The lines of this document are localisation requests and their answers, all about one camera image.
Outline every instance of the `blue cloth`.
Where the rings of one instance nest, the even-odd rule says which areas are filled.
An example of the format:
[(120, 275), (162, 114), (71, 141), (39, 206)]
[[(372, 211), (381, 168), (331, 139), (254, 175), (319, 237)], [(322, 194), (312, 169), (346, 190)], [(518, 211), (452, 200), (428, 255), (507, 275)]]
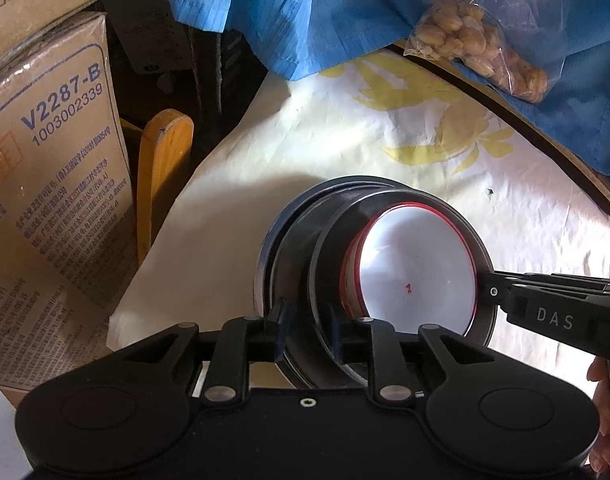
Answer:
[[(240, 30), (256, 56), (290, 80), (405, 38), (425, 9), (422, 0), (169, 1), (180, 22)], [(562, 78), (546, 99), (538, 105), (507, 99), (592, 168), (610, 175), (610, 0), (570, 0), (566, 30)]]

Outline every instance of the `screw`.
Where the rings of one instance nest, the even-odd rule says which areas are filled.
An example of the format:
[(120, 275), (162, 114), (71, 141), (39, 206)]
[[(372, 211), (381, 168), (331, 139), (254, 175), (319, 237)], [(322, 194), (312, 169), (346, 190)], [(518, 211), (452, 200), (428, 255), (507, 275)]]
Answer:
[(412, 391), (406, 386), (400, 384), (388, 384), (383, 386), (378, 394), (385, 400), (407, 400), (412, 396)]
[(309, 397), (306, 397), (305, 399), (300, 399), (300, 405), (303, 408), (313, 408), (315, 405), (317, 405), (316, 399), (310, 399)]
[(212, 386), (207, 388), (204, 395), (211, 402), (227, 402), (236, 396), (236, 391), (230, 386)]

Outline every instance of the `plastic bag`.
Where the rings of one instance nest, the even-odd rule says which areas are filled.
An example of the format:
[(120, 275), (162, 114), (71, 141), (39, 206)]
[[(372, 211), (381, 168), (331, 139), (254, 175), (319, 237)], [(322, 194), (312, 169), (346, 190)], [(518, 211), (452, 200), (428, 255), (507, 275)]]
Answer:
[(566, 56), (566, 0), (427, 0), (405, 55), (460, 60), (498, 88), (540, 102)]

